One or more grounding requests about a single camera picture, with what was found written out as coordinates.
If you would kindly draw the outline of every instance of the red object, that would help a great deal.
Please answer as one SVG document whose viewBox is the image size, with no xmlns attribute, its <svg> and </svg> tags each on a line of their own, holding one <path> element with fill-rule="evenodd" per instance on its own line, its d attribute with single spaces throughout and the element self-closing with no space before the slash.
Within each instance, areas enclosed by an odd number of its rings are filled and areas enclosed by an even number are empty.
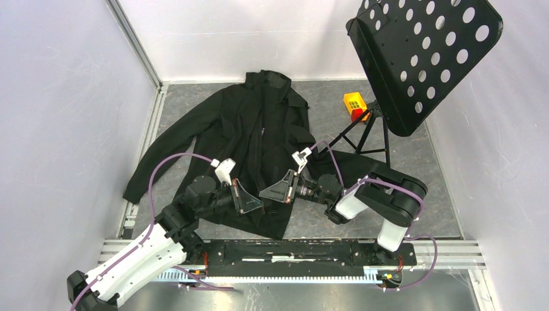
<svg viewBox="0 0 549 311">
<path fill-rule="evenodd" d="M 364 110 L 362 109 L 353 109 L 351 112 L 351 122 L 354 122 L 354 120 L 358 119 L 362 114 Z"/>
</svg>

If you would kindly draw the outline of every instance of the gray mat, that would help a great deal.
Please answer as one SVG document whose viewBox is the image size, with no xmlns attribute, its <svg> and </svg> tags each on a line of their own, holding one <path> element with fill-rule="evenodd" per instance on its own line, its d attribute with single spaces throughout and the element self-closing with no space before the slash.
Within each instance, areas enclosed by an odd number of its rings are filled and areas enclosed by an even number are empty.
<svg viewBox="0 0 549 311">
<path fill-rule="evenodd" d="M 170 86 L 162 111 L 158 135 L 162 134 L 187 111 L 215 91 L 228 85 L 230 84 Z M 292 86 L 311 106 L 309 121 L 311 132 L 317 140 L 330 141 L 349 125 L 350 116 L 342 101 L 345 93 L 359 91 L 367 102 L 375 99 L 369 83 L 364 80 L 293 82 Z M 348 137 L 356 144 L 363 130 L 364 125 L 359 124 L 348 134 Z M 425 199 L 425 211 L 414 226 L 412 234 L 430 233 L 437 237 L 460 236 L 440 166 L 425 126 L 421 125 L 410 137 L 398 137 L 390 134 L 390 146 L 392 168 L 422 180 L 429 187 L 429 193 Z M 364 150 L 382 147 L 383 128 L 381 121 L 377 121 L 366 141 Z M 351 146 L 343 140 L 337 143 L 334 149 L 353 151 Z M 378 160 L 384 160 L 383 154 L 371 156 Z M 189 162 L 188 158 L 178 160 L 154 186 L 156 213 L 171 202 L 177 187 L 186 174 Z M 298 199 L 294 204 L 285 238 L 373 238 L 377 236 L 383 221 L 375 212 L 367 210 L 347 224 L 335 225 L 324 216 L 324 209 L 323 205 Z M 144 196 L 139 204 L 134 237 L 146 229 L 149 217 L 149 203 L 147 196 Z M 197 232 L 203 239 L 261 238 L 205 220 L 200 221 L 200 228 Z"/>
</svg>

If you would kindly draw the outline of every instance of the black cloth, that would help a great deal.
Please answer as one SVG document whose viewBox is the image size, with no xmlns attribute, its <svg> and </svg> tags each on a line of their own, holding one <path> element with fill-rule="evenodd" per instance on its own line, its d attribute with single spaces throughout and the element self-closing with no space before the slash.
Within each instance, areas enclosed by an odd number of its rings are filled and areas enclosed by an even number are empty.
<svg viewBox="0 0 549 311">
<path fill-rule="evenodd" d="M 274 71 L 247 73 L 245 83 L 214 93 L 154 141 L 131 177 L 124 198 L 139 203 L 158 163 L 187 150 L 195 137 L 195 153 L 220 161 L 229 157 L 235 160 L 231 177 L 238 178 L 257 197 L 260 190 L 282 179 L 288 169 L 297 168 L 292 153 L 314 144 L 307 109 L 307 102 L 291 88 L 288 77 Z M 175 161 L 166 163 L 156 179 Z M 200 175 L 216 179 L 214 169 L 206 161 L 193 157 L 176 197 Z M 292 206 L 269 201 L 265 202 L 264 211 L 258 209 L 238 216 L 231 209 L 206 219 L 282 239 Z"/>
</svg>

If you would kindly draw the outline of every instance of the black metal stand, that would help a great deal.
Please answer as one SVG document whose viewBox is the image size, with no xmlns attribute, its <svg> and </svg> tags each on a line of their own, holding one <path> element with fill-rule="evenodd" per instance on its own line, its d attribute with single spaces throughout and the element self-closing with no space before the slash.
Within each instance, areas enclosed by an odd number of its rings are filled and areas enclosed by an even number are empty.
<svg viewBox="0 0 549 311">
<path fill-rule="evenodd" d="M 340 139 L 344 139 L 347 143 L 353 147 L 356 154 L 374 154 L 376 152 L 384 152 L 385 153 L 385 163 L 387 164 L 387 167 L 391 167 L 391 155 L 389 150 L 389 131 L 387 128 L 387 123 L 385 122 L 385 119 L 383 118 L 383 114 L 381 113 L 381 109 L 379 109 L 379 104 L 377 103 L 377 100 L 369 103 L 368 109 L 360 115 L 356 120 L 354 120 L 343 132 L 341 132 L 334 140 L 331 141 L 330 147 L 335 145 Z M 362 134 L 362 137 L 360 138 L 359 144 L 355 145 L 353 142 L 346 136 L 347 133 L 352 130 L 357 124 L 362 122 L 362 119 L 368 114 L 371 113 L 370 116 L 365 121 L 366 128 L 364 129 L 364 133 Z M 385 147 L 382 149 L 373 149 L 373 150 L 366 150 L 363 151 L 362 148 L 364 146 L 364 143 L 366 142 L 366 139 L 370 135 L 370 131 L 372 131 L 372 127 L 374 126 L 375 120 L 377 118 L 381 118 L 383 121 L 383 140 Z"/>
</svg>

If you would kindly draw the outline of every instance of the jacket collar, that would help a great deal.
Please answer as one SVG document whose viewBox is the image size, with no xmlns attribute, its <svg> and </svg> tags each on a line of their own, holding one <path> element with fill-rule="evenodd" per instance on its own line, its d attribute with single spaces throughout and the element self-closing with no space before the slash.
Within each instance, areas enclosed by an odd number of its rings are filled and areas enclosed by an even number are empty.
<svg viewBox="0 0 549 311">
<path fill-rule="evenodd" d="M 281 102 L 290 90 L 291 80 L 282 73 L 261 70 L 259 73 L 246 73 L 244 84 L 246 88 L 273 95 L 277 102 Z"/>
</svg>

